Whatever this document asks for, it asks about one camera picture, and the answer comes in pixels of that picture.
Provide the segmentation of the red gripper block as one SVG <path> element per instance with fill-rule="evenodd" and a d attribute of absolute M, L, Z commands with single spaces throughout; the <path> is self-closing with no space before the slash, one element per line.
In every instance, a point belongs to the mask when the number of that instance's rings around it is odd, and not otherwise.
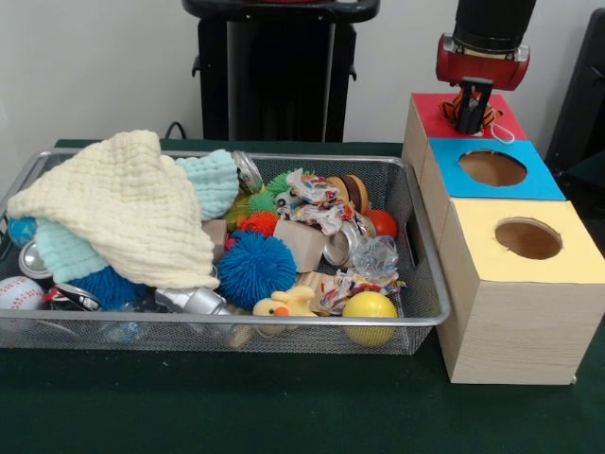
<path fill-rule="evenodd" d="M 472 132 L 473 85 L 464 78 L 488 79 L 491 84 L 475 89 L 475 108 L 478 111 L 477 130 L 484 131 L 493 122 L 490 105 L 492 88 L 514 91 L 526 75 L 530 62 L 530 47 L 521 44 L 512 52 L 490 54 L 473 50 L 456 42 L 451 34 L 443 33 L 439 39 L 436 77 L 439 81 L 460 84 L 456 130 Z"/>

